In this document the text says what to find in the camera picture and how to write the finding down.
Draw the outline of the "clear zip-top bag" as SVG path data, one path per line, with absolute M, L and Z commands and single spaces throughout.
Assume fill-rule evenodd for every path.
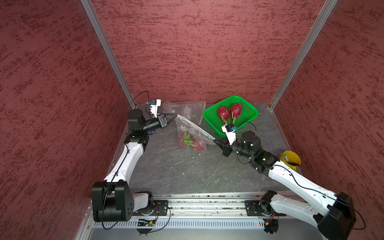
M 205 150 L 208 149 L 208 145 L 215 145 L 213 142 L 214 137 L 203 130 L 200 126 L 194 124 L 183 116 L 178 115 L 176 118 L 176 125 L 178 128 L 178 136 L 188 133 L 192 140 L 197 140 Z
M 191 101 L 173 103 L 166 101 L 162 104 L 164 113 L 173 113 L 183 116 L 196 125 L 200 125 L 206 109 L 206 101 Z

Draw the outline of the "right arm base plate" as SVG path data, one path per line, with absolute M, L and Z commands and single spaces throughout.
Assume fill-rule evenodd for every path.
M 248 217 L 285 217 L 285 214 L 277 213 L 266 204 L 260 204 L 260 201 L 245 201 L 245 210 Z

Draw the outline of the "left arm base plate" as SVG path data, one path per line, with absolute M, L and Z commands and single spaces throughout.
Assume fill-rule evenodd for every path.
M 169 213 L 168 200 L 154 200 L 148 207 L 139 209 L 133 213 L 133 216 L 140 217 L 163 217 Z

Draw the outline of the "dragon fruit bag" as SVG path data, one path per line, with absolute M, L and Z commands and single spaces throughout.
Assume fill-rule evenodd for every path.
M 235 125 L 236 120 L 242 114 L 242 105 L 233 104 L 230 108 L 230 113 L 231 113 L 232 124 Z
M 191 147 L 192 147 L 194 150 L 198 151 L 198 152 L 202 152 L 202 151 L 205 150 L 205 148 L 204 148 L 202 145 L 200 145 L 200 143 L 199 143 L 197 140 L 193 140 L 193 141 L 192 141 L 192 143 L 191 143 Z

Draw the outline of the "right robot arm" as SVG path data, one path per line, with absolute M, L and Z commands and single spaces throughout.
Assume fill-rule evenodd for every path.
M 289 188 L 303 201 L 286 198 L 275 191 L 267 191 L 260 199 L 262 214 L 284 214 L 316 227 L 328 240 L 346 240 L 356 223 L 353 199 L 346 193 L 336 194 L 313 183 L 290 169 L 282 160 L 261 146 L 261 139 L 253 131 L 242 134 L 240 141 L 235 132 L 227 137 L 213 139 L 228 157 L 235 154 L 248 159 L 248 165 Z

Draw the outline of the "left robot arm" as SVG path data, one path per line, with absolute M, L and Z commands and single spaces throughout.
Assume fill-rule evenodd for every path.
M 177 116 L 160 114 L 146 121 L 140 109 L 128 113 L 130 130 L 124 140 L 123 152 L 111 172 L 103 181 L 94 183 L 91 190 L 95 222 L 127 222 L 137 211 L 153 212 L 152 193 L 132 193 L 130 180 L 148 145 L 149 133 L 167 127 Z

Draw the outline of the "dragon fruit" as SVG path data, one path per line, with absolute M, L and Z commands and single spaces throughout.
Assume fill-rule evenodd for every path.
M 191 146 L 192 143 L 193 143 L 193 140 L 191 139 L 190 134 L 184 133 L 184 134 L 178 136 L 179 147 L 187 148 L 187 147 Z
M 225 106 L 220 106 L 218 108 L 217 114 L 224 125 L 228 123 L 231 116 L 228 108 Z

